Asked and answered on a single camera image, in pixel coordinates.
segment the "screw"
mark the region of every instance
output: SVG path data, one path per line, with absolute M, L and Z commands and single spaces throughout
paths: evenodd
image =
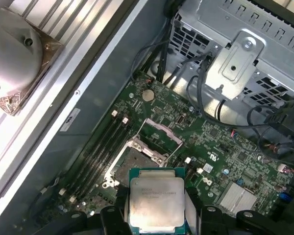
M 45 45 L 45 49 L 46 49 L 46 50 L 49 50 L 49 49 L 50 49 L 50 44 L 49 44 L 49 43 L 47 43 L 47 44 Z
M 216 211 L 216 208 L 214 208 L 214 207 L 208 207 L 207 210 L 209 212 L 215 212 Z
M 251 41 L 247 41 L 244 43 L 244 47 L 246 47 L 247 49 L 251 48 L 253 46 L 253 43 Z
M 248 217 L 248 218 L 252 218 L 253 217 L 253 214 L 250 213 L 250 212 L 247 212 L 247 211 L 244 212 L 243 215 L 246 216 L 246 217 Z

